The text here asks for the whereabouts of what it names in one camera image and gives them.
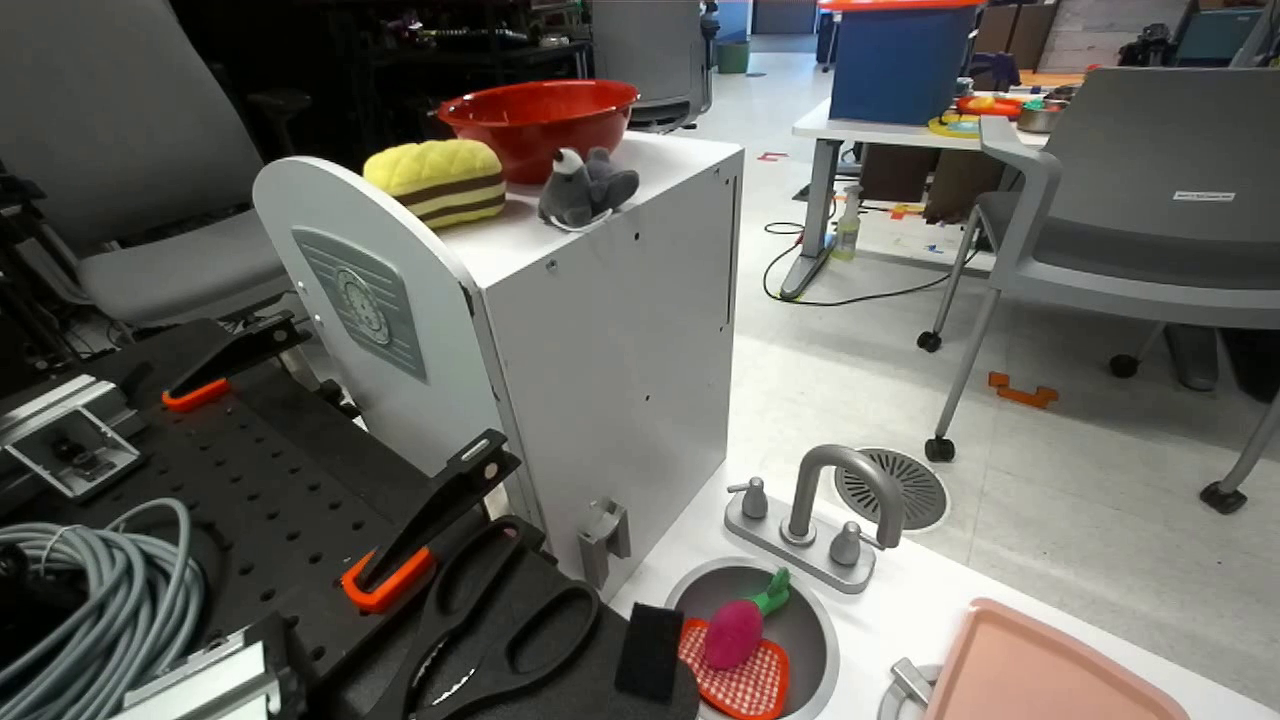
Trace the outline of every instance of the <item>concrete floor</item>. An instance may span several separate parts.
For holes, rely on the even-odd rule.
[[[808,182],[811,142],[791,136],[791,121],[823,94],[811,51],[756,51],[752,74],[714,74],[714,104],[686,133],[749,147],[729,473],[763,476],[776,497],[791,493],[811,443],[918,455],[983,287],[978,276],[959,287],[935,356],[915,348],[915,332],[940,287],[856,309],[791,309],[760,292],[763,265],[791,244],[763,223],[803,217],[791,190]],[[861,251],[831,260],[808,294],[928,276],[928,265]],[[1242,482],[1250,502],[1240,515],[1195,498],[1263,404],[1233,377],[1219,392],[1175,386],[1164,348],[1136,381],[1112,381],[1103,360],[1144,336],[1132,320],[1004,309],[956,414],[959,460],[940,466],[951,507],[915,540],[1280,708],[1280,450]],[[1060,404],[997,400],[983,386],[991,369],[1051,385]]]

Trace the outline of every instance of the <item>sink basin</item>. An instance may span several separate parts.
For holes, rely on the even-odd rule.
[[[769,577],[771,567],[760,567],[752,559],[714,559],[686,571],[672,588],[668,603],[685,614],[709,621],[719,603],[760,591]],[[791,601],[763,621],[763,637],[791,654],[786,714],[816,714],[826,703],[836,681],[836,637],[826,614],[800,588],[791,588]]]

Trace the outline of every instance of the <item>black cord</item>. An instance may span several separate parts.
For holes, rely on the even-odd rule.
[[[800,233],[800,223],[791,223],[791,220],[769,220],[763,233],[769,233],[769,237],[791,237],[791,233]],[[760,273],[760,287],[763,287],[763,294],[776,301],[776,305],[794,305],[794,309],[846,309],[846,305],[871,305],[871,301],[892,301],[892,294],[915,294],[915,292],[928,292],[928,287],[935,287],[935,285],[945,285],[945,278],[951,276],[951,267],[945,267],[940,276],[930,276],[930,278],[925,278],[925,285],[906,285],[906,287],[892,287],[892,292],[867,292],[867,294],[842,294],[842,301],[785,301],[780,292],[769,287],[769,278],[771,278],[771,267],[776,267],[785,256],[791,256],[800,244],[803,244],[803,239],[794,237],[794,244],[786,244],[785,251],[776,251],[776,256],[763,265],[763,273]]]

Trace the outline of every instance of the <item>coiled cable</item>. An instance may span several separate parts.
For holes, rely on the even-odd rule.
[[[124,527],[162,507],[175,515],[172,545]],[[203,581],[190,559],[190,513],[180,498],[156,497],[107,527],[8,525],[0,545],[17,545],[35,571],[83,571],[87,591],[54,631],[0,667],[0,720],[110,714],[129,687],[168,673],[187,652]]]

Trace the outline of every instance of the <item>label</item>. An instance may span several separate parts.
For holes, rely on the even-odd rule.
[[[414,320],[408,287],[390,265],[369,256],[362,249],[295,227],[295,249],[312,265],[327,305],[336,309],[342,332],[370,356],[426,381],[424,348],[414,340]]]
[[[1237,205],[1237,190],[1173,190],[1175,205]]]

